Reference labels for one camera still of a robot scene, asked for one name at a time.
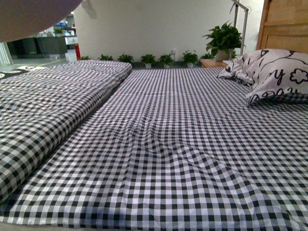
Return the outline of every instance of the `fire extinguisher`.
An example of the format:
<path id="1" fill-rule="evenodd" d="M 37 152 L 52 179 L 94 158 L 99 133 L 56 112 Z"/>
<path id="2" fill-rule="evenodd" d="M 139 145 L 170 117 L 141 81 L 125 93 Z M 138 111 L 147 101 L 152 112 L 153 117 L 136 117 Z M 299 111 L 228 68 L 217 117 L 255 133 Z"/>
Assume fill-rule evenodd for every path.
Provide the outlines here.
<path id="1" fill-rule="evenodd" d="M 79 45 L 75 45 L 75 51 L 76 51 L 77 60 L 79 60 L 81 58 L 80 51 L 79 51 Z"/>

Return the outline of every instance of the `checkered bedsheet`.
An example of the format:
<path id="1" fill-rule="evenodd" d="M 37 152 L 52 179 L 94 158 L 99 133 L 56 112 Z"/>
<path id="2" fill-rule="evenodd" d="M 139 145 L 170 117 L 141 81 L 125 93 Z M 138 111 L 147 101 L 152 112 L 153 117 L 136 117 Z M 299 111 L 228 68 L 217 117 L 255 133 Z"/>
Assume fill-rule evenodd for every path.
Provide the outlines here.
<path id="1" fill-rule="evenodd" d="M 119 62 L 78 61 L 0 80 L 0 201 L 130 69 Z"/>
<path id="2" fill-rule="evenodd" d="M 137 70 L 0 205 L 0 221 L 306 230 L 308 105 L 246 107 L 219 69 Z"/>

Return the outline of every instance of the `nightstand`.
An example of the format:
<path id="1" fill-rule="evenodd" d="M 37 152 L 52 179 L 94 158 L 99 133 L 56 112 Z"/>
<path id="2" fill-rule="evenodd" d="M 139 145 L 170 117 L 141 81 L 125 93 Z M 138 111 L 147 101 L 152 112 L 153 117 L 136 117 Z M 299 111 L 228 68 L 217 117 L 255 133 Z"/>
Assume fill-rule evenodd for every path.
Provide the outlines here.
<path id="1" fill-rule="evenodd" d="M 215 59 L 202 59 L 201 60 L 202 68 L 213 68 L 213 67 L 225 67 L 225 64 L 222 61 L 216 61 Z"/>

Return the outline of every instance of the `wooden bed frame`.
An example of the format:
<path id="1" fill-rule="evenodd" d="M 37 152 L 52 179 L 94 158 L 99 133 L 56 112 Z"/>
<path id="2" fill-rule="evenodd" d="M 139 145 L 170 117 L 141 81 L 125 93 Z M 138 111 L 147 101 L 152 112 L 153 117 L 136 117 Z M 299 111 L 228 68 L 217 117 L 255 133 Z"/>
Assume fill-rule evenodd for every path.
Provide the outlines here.
<path id="1" fill-rule="evenodd" d="M 265 0 L 257 50 L 308 53 L 308 0 Z"/>

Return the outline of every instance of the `tiled floor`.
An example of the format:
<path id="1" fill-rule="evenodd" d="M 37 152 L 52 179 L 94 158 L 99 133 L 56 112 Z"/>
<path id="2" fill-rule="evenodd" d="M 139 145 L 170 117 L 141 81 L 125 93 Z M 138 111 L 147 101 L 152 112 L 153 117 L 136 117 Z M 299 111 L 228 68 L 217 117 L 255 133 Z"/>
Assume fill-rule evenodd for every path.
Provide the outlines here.
<path id="1" fill-rule="evenodd" d="M 0 71 L 10 71 L 18 68 L 19 66 L 43 66 L 50 67 L 60 64 L 67 64 L 72 61 L 76 61 L 75 50 L 68 50 L 65 54 L 65 58 L 47 58 L 47 59 L 13 59 L 13 65 L 0 65 Z"/>

